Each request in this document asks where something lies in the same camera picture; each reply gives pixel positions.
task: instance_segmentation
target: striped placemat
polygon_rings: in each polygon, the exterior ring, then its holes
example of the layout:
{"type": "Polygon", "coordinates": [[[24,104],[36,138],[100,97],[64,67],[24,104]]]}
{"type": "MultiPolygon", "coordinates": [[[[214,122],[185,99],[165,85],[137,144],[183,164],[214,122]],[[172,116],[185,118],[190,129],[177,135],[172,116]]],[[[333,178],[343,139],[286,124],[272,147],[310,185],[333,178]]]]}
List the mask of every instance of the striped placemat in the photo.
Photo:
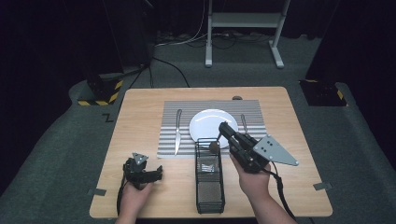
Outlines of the striped placemat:
{"type": "MultiPolygon", "coordinates": [[[[158,158],[194,158],[195,142],[190,136],[190,121],[197,113],[206,109],[220,109],[232,115],[238,123],[240,133],[245,132],[241,119],[241,115],[244,114],[250,136],[260,140],[267,134],[260,103],[257,100],[165,101],[157,151],[158,158]],[[179,125],[181,133],[180,148],[175,156],[176,114],[178,109],[182,109],[183,112],[179,125]]],[[[228,152],[228,147],[221,149],[222,155],[226,155],[228,152]]]]}

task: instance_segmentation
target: wire basket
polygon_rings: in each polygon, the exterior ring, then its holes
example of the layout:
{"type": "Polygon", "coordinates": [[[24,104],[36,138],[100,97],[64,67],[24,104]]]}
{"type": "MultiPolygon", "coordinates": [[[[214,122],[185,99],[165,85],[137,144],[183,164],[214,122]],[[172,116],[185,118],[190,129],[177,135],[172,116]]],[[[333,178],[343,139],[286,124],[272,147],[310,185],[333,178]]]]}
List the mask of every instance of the wire basket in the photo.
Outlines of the wire basket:
{"type": "Polygon", "coordinates": [[[222,213],[224,211],[224,185],[221,153],[209,151],[216,138],[200,138],[195,143],[196,204],[199,214],[222,213]]]}

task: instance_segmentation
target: hand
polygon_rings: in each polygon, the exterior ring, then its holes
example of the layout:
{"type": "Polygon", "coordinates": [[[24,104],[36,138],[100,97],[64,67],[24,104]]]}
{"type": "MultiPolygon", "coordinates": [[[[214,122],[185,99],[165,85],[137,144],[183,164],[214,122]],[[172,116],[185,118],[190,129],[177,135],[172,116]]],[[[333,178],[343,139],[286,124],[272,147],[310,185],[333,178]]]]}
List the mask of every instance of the hand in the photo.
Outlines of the hand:
{"type": "MultiPolygon", "coordinates": [[[[241,190],[247,195],[250,200],[265,200],[270,197],[268,191],[268,183],[270,181],[270,175],[264,171],[260,171],[258,174],[249,174],[244,171],[244,168],[239,164],[236,158],[230,154],[233,165],[239,174],[239,185],[241,190]]],[[[271,166],[267,164],[265,169],[270,171],[271,166]]]]}
{"type": "Polygon", "coordinates": [[[154,183],[148,183],[140,190],[128,182],[122,192],[120,215],[116,223],[135,223],[137,215],[148,200],[153,186],[154,183]]]}

